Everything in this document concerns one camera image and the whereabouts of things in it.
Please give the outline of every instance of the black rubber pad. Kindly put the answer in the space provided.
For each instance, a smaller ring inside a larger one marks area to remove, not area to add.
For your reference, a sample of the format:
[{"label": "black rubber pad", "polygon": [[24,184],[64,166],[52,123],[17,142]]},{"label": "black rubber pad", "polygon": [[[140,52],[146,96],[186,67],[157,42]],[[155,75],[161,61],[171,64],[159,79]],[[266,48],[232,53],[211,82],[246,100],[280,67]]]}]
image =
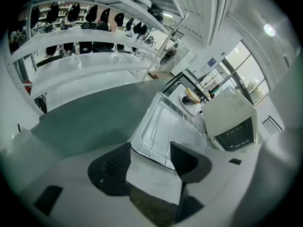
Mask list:
[{"label": "black rubber pad", "polygon": [[35,202],[34,206],[42,213],[49,216],[54,204],[58,200],[63,188],[58,186],[48,186]]},{"label": "black rubber pad", "polygon": [[212,162],[189,148],[170,142],[170,160],[183,183],[197,183],[212,169]]},{"label": "black rubber pad", "polygon": [[95,159],[88,168],[90,181],[103,193],[111,196],[128,196],[126,174],[131,163],[130,142]]}]

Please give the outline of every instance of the metal tray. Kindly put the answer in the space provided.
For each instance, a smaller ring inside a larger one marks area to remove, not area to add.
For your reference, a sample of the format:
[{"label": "metal tray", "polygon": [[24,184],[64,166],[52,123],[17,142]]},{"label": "metal tray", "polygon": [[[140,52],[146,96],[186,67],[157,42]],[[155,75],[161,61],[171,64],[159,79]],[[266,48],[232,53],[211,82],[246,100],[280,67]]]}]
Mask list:
[{"label": "metal tray", "polygon": [[157,93],[131,139],[132,148],[166,167],[170,161],[170,142],[207,148],[206,133],[164,94]]}]

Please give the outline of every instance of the window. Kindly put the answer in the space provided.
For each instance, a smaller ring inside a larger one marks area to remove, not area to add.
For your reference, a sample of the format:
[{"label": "window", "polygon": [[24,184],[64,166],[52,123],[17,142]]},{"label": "window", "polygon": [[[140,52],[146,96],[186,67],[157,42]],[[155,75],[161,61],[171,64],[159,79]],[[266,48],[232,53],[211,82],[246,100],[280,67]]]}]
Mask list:
[{"label": "window", "polygon": [[245,95],[254,105],[269,92],[257,61],[242,42],[239,42],[225,59],[207,75],[202,85],[204,85],[204,89],[209,90],[217,84],[221,84],[221,86],[215,93],[216,95],[231,86]]},{"label": "window", "polygon": [[237,69],[249,55],[249,50],[240,41],[236,47],[226,56],[226,59],[234,69]]},{"label": "window", "polygon": [[243,80],[248,91],[253,89],[259,82],[263,81],[264,76],[257,62],[250,56],[238,69],[238,75]]},{"label": "window", "polygon": [[260,84],[260,86],[256,87],[256,89],[250,93],[250,97],[251,97],[253,104],[255,104],[258,100],[260,100],[268,92],[269,92],[269,88],[268,88],[266,81],[264,80]]}]

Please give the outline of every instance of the light fixture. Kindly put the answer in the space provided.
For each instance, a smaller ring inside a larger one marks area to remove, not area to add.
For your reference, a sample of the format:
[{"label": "light fixture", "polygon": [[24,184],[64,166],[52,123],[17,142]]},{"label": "light fixture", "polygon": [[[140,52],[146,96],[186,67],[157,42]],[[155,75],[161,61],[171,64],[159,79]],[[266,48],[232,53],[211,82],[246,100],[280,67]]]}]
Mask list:
[{"label": "light fixture", "polygon": [[268,34],[270,37],[273,37],[276,35],[275,29],[269,24],[264,25],[264,30],[265,30],[266,34]]},{"label": "light fixture", "polygon": [[171,18],[173,18],[173,16],[172,16],[172,15],[167,14],[167,13],[163,13],[163,15],[164,15],[164,16],[167,16],[167,17],[171,17]]}]

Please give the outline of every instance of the bread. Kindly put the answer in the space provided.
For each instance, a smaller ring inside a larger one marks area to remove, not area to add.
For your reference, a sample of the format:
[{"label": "bread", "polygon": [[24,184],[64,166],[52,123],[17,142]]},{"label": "bread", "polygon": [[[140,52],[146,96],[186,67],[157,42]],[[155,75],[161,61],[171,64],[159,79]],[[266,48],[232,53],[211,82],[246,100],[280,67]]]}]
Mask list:
[{"label": "bread", "polygon": [[190,90],[188,87],[186,88],[186,93],[189,97],[192,97],[197,104],[200,103],[199,97],[192,90]]}]

